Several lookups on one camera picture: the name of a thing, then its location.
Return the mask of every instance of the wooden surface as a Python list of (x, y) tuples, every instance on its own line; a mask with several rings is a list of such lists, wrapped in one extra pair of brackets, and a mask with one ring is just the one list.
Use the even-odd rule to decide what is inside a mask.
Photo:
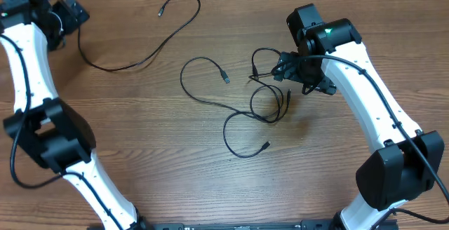
[[(196, 10), (194, 0), (175, 0), (157, 17), (165, 0), (80, 0), (91, 12), (83, 47), (96, 64), (127, 65), (142, 59)], [(87, 119), (100, 159), (112, 180), (151, 222), (294, 222), (332, 217), (357, 193), (355, 172), (369, 157), (362, 131), (340, 93), (301, 95), (301, 85), (274, 83), (293, 91), (284, 120), (267, 125), (237, 117), (229, 123), (230, 145), (250, 153), (271, 140), (258, 157), (242, 160), (228, 152), (222, 125), (230, 111), (189, 99), (179, 73), (188, 59), (214, 59), (231, 79), (198, 61), (185, 84), (203, 99), (249, 109), (250, 56), (259, 47), (295, 50), (286, 26), (294, 8), (315, 3), (323, 19), (349, 18), (360, 31), (371, 60), (390, 91), (424, 131), (449, 142), (449, 0), (202, 0), (195, 21), (152, 60), (150, 66), (109, 74), (83, 63), (76, 37), (49, 55), (60, 97)], [(0, 55), (0, 118), (12, 114), (13, 85)], [(256, 56), (259, 72), (277, 62)], [(272, 96), (256, 97), (256, 110), (273, 108)], [(84, 229), (97, 216), (65, 181), (28, 191), (14, 185), (8, 169), (11, 140), (0, 137), (0, 229)], [(439, 175), (449, 185), (449, 151)], [(52, 176), (23, 151), (19, 176), (38, 182)], [(444, 218), (438, 188), (405, 208)], [(447, 229), (398, 216), (404, 229)]]

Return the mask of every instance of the black and white robotic arm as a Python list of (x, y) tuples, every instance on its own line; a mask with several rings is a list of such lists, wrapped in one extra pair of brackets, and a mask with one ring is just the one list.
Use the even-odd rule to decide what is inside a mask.
[[(53, 84), (47, 52), (56, 49), (64, 35), (88, 19), (85, 10), (75, 0), (59, 1), (53, 6), (48, 0), (4, 0), (0, 11), (1, 43), (15, 88), (15, 114), (4, 120), (6, 132), (18, 139), (18, 145), (40, 167), (50, 168), (73, 184), (106, 230), (152, 229), (110, 180), (96, 154), (92, 130), (58, 97)], [(415, 153), (398, 124), (392, 123), (391, 114), (365, 74), (374, 80), (402, 129), (418, 144), (435, 171), (443, 154), (443, 140), (437, 132), (424, 134), (399, 107), (348, 20), (325, 24), (315, 7), (308, 5), (297, 8), (288, 24), (299, 53), (282, 53), (273, 73), (275, 79), (303, 83), (303, 93), (308, 88), (307, 92), (318, 90), (332, 95), (340, 89), (361, 124), (372, 154), (357, 171), (360, 194), (336, 214), (329, 229), (369, 229), (392, 208), (431, 189), (434, 179), (422, 164), (416, 164)], [(335, 58), (356, 66), (336, 62)], [(24, 71), (28, 73), (31, 97)], [(55, 125), (54, 129), (38, 133), (48, 122)], [(24, 188), (33, 187), (15, 181)]]

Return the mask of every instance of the wooden table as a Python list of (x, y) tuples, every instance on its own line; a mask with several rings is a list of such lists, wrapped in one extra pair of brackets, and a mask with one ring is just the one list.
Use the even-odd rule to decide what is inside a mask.
[[(80, 0), (91, 19), (82, 45), (97, 65), (127, 65), (150, 54), (196, 10), (194, 0)], [(110, 74), (83, 63), (76, 35), (49, 55), (60, 97), (90, 123), (98, 153), (124, 196), (151, 222), (295, 222), (329, 218), (347, 206), (358, 189), (355, 172), (369, 157), (365, 138), (340, 93), (301, 94), (301, 85), (274, 83), (293, 91), (290, 110), (275, 125), (244, 117), (230, 121), (230, 145), (250, 153), (271, 140), (259, 156), (228, 152), (222, 125), (229, 110), (199, 104), (180, 87), (183, 64), (195, 56), (214, 59), (231, 79), (197, 61), (185, 72), (196, 96), (249, 109), (258, 87), (248, 82), (250, 56), (259, 47), (295, 50), (286, 17), (315, 3), (325, 21), (349, 18), (363, 37), (373, 64), (390, 91), (424, 131), (438, 130), (449, 142), (449, 0), (201, 0), (197, 19), (141, 70)], [(276, 54), (256, 56), (269, 71)], [(13, 84), (6, 56), (0, 62), (0, 117), (13, 109)], [(267, 92), (256, 110), (273, 108)], [(11, 139), (1, 134), (0, 229), (85, 229), (99, 219), (78, 192), (59, 181), (29, 191), (9, 174)], [(439, 175), (449, 185), (449, 151)], [(52, 176), (20, 149), (19, 176), (36, 183)], [(405, 208), (436, 218), (448, 214), (438, 188)], [(404, 229), (447, 229), (412, 217), (397, 217)]]

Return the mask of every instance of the wood grain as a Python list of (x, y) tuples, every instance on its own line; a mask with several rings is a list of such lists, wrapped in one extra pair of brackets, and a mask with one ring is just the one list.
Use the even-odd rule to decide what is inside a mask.
[[(142, 59), (196, 10), (194, 0), (175, 0), (157, 17), (165, 0), (80, 0), (91, 19), (82, 45), (98, 65), (118, 67)], [(293, 91), (288, 115), (275, 125), (237, 117), (229, 143), (250, 153), (265, 141), (272, 146), (241, 160), (222, 141), (231, 114), (189, 99), (179, 84), (188, 59), (214, 59), (216, 68), (196, 61), (185, 71), (195, 95), (238, 109), (249, 108), (258, 87), (248, 82), (250, 56), (259, 47), (295, 50), (286, 26), (294, 8), (315, 3), (326, 21), (349, 18), (360, 31), (373, 64), (407, 113), (425, 131), (438, 130), (449, 142), (449, 0), (202, 0), (201, 12), (154, 58), (133, 72), (109, 74), (83, 63), (76, 37), (49, 55), (60, 97), (92, 126), (100, 159), (126, 198), (151, 222), (190, 224), (294, 222), (332, 217), (357, 193), (355, 172), (369, 157), (361, 129), (340, 93), (300, 94), (301, 85), (274, 83)], [(0, 55), (0, 118), (12, 114), (13, 85), (4, 52)], [(277, 57), (256, 56), (259, 72)], [(257, 110), (273, 105), (268, 93)], [(27, 191), (14, 185), (8, 170), (11, 140), (0, 137), (0, 229), (84, 229), (97, 216), (77, 191), (59, 181)], [(51, 172), (39, 169), (21, 150), (18, 173), (38, 182)], [(439, 175), (449, 184), (449, 153)], [(444, 218), (447, 205), (434, 189), (406, 205)], [(404, 229), (447, 229), (399, 215)]]

